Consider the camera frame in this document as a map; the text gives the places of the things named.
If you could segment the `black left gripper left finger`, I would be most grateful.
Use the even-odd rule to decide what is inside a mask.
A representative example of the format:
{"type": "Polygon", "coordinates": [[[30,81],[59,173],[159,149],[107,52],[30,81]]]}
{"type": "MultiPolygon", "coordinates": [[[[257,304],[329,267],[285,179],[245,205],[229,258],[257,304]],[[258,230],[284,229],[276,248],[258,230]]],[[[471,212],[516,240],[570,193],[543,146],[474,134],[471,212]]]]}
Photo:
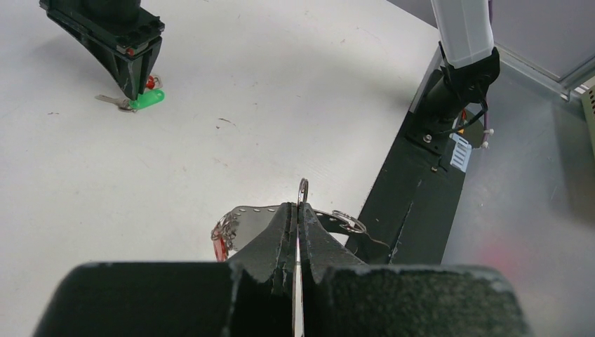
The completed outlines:
{"type": "Polygon", "coordinates": [[[297,208],[225,262],[98,262],[59,283],[35,336],[292,336],[297,208]]]}

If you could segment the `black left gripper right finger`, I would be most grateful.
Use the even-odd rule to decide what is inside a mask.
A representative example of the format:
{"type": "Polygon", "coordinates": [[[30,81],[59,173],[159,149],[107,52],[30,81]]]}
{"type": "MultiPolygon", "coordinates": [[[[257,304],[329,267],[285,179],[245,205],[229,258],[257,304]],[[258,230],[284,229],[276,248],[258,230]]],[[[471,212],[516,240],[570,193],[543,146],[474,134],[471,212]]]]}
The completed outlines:
{"type": "Polygon", "coordinates": [[[476,265],[369,265],[297,207],[307,336],[531,336],[512,285],[476,265]]]}

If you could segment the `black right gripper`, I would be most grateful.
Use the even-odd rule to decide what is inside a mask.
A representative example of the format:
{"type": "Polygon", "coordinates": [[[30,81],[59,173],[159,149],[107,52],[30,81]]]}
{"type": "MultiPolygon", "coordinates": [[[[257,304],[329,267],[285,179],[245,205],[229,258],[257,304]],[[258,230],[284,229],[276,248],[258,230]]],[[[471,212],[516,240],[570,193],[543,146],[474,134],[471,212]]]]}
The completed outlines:
{"type": "Polygon", "coordinates": [[[40,1],[46,15],[74,37],[110,74],[125,97],[144,93],[159,56],[165,25],[139,1],[40,1]],[[132,57],[140,54],[135,75],[132,57]]]}

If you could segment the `green key tag with key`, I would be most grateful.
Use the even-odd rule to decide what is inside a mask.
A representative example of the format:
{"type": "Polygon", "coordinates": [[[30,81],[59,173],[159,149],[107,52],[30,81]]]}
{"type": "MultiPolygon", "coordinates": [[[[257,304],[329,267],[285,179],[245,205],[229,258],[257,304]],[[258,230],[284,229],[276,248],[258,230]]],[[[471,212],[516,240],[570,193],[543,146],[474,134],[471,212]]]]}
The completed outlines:
{"type": "Polygon", "coordinates": [[[115,105],[119,111],[136,113],[138,110],[151,107],[165,99],[166,95],[161,89],[155,89],[140,94],[136,100],[129,98],[111,98],[105,95],[97,95],[95,99],[115,105]]]}

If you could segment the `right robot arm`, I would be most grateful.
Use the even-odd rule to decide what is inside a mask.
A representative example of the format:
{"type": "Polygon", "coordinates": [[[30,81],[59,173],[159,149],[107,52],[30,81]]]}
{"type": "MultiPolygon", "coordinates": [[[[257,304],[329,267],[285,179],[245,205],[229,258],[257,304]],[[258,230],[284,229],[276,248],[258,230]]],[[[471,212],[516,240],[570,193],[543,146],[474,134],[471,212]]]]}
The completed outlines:
{"type": "MultiPolygon", "coordinates": [[[[111,74],[123,98],[99,96],[124,112],[163,100],[150,76],[165,29],[139,1],[40,1],[47,16],[69,32],[111,74]]],[[[489,1],[433,1],[441,36],[442,78],[421,99],[426,137],[457,133],[487,111],[486,93],[500,74],[489,1]]]]}

